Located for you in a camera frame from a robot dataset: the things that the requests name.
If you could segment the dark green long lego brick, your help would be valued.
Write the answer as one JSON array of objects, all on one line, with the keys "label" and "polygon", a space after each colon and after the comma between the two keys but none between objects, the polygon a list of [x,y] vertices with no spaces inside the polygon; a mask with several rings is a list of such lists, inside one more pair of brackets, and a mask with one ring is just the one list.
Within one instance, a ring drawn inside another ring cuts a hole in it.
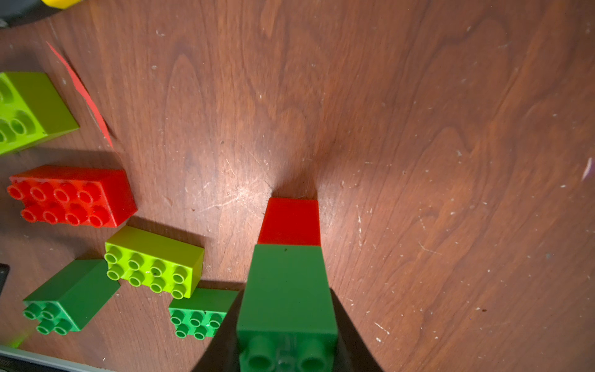
[{"label": "dark green long lego brick", "polygon": [[178,338],[213,338],[236,300],[238,291],[197,288],[189,299],[174,299],[170,321]]}]

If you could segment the lime green long lego brick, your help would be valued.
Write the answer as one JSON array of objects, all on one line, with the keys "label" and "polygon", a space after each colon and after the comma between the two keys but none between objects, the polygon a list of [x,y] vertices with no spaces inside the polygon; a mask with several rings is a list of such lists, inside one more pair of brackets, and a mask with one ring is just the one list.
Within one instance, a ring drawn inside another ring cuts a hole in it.
[{"label": "lime green long lego brick", "polygon": [[43,72],[1,73],[1,154],[16,153],[79,129]]}]

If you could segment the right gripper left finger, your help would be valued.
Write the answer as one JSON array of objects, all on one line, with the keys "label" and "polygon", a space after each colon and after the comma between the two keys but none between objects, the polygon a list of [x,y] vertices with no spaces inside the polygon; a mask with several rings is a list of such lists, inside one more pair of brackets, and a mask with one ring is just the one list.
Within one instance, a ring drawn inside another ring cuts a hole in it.
[{"label": "right gripper left finger", "polygon": [[244,293],[240,292],[236,296],[215,337],[192,369],[193,372],[240,372],[240,349],[236,326],[243,295]]}]

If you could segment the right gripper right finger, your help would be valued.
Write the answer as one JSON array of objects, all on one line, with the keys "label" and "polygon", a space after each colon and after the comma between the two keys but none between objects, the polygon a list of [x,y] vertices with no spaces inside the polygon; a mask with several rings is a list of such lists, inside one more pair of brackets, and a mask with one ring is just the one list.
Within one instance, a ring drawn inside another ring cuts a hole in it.
[{"label": "right gripper right finger", "polygon": [[333,363],[334,372],[383,372],[367,348],[337,294],[331,289],[338,326],[338,340]]}]

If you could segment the small red lego brick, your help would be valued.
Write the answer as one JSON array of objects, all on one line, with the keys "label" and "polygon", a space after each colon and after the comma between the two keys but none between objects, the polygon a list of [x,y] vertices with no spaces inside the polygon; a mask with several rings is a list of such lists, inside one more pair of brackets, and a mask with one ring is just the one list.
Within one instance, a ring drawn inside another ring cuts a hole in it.
[{"label": "small red lego brick", "polygon": [[319,202],[293,198],[270,198],[257,243],[320,246]]}]

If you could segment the red long lego brick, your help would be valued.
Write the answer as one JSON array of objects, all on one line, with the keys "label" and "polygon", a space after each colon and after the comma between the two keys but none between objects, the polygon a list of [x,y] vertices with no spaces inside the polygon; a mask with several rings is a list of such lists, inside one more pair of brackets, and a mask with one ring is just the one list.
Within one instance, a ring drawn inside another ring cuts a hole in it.
[{"label": "red long lego brick", "polygon": [[116,228],[138,211],[124,170],[45,165],[9,180],[30,223]]}]

